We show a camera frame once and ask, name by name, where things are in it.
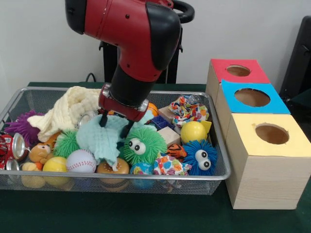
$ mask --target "cream towel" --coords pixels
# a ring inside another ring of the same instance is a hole
[[[32,116],[28,122],[40,129],[38,139],[46,142],[60,130],[73,130],[79,118],[87,111],[96,111],[100,89],[74,86],[55,103],[44,116]]]

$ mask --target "green table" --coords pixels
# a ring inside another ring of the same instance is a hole
[[[30,83],[100,88],[102,83]],[[204,85],[156,84],[156,90],[204,91]],[[225,183],[213,196],[0,191],[4,232],[311,232],[311,182],[291,211],[233,210]]]

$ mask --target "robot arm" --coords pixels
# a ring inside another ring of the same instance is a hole
[[[67,22],[74,31],[120,48],[112,83],[103,87],[99,105],[131,121],[143,117],[144,100],[171,61],[180,36],[173,2],[152,1],[66,0]]]

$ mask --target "yellow box top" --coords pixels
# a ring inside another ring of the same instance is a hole
[[[311,157],[311,143],[291,115],[232,116],[249,155]]]

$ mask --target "wooden block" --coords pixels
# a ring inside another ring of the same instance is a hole
[[[311,143],[291,115],[232,114],[226,180],[234,209],[295,209],[311,175]]]
[[[164,129],[159,130],[158,133],[164,138],[168,147],[172,144],[180,145],[180,135],[170,127],[165,127]]]
[[[160,108],[159,109],[159,115],[161,117],[163,117],[164,119],[166,119],[169,123],[172,123],[174,117],[176,116],[174,113],[172,113],[170,110],[169,110],[169,107],[166,106],[164,108]]]
[[[222,80],[235,83],[270,83],[256,60],[211,59],[206,93],[211,95],[214,103]]]
[[[290,114],[269,83],[231,83],[223,80],[215,105],[224,139],[228,132],[231,113]]]

